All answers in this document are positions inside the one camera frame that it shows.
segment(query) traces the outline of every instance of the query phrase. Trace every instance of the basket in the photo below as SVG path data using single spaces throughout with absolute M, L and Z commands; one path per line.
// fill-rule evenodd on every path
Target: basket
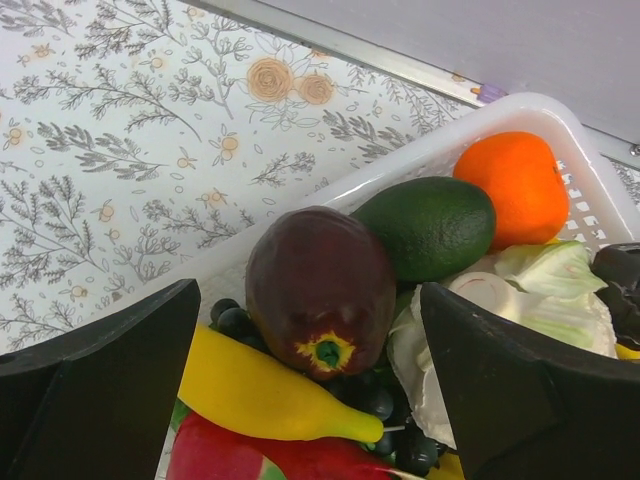
M 571 200 L 569 220 L 559 235 L 562 239 L 579 240 L 593 251 L 640 239 L 640 213 L 613 166 L 589 144 L 582 125 L 564 105 L 534 93 L 510 95 L 472 112 L 285 210 L 325 205 L 350 213 L 391 185 L 415 177 L 449 175 L 469 145 L 489 135 L 514 130 L 544 138 L 560 163 Z M 217 244 L 88 321 L 121 310 L 179 279 L 195 278 L 202 291 L 200 321 L 208 323 L 209 311 L 220 298 L 244 301 L 244 270 L 249 254 L 278 214 Z

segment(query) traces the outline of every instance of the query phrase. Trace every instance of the pepper stem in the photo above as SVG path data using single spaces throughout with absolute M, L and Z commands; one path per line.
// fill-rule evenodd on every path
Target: pepper stem
M 330 340 L 320 342 L 316 346 L 316 356 L 331 368 L 336 368 L 340 363 L 340 346 Z

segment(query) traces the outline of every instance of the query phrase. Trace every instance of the orange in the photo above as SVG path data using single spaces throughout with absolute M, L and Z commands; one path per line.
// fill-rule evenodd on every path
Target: orange
M 569 197 L 547 143 L 527 132 L 499 133 L 471 145 L 453 176 L 483 189 L 496 210 L 492 250 L 540 245 L 569 217 Z

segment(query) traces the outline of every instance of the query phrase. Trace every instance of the white floral surface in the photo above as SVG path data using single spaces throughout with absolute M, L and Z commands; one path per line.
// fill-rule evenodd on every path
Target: white floral surface
M 0 0 L 0 27 L 0 353 L 471 111 L 172 0 Z

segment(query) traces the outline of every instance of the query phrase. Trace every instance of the red chili pepper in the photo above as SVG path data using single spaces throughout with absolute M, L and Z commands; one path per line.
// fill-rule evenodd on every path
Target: red chili pepper
M 280 468 L 286 480 L 389 480 L 391 473 L 418 478 L 392 469 L 350 440 L 283 442 L 245 437 L 190 413 L 178 430 L 167 480 L 278 478 L 260 476 L 265 458 Z

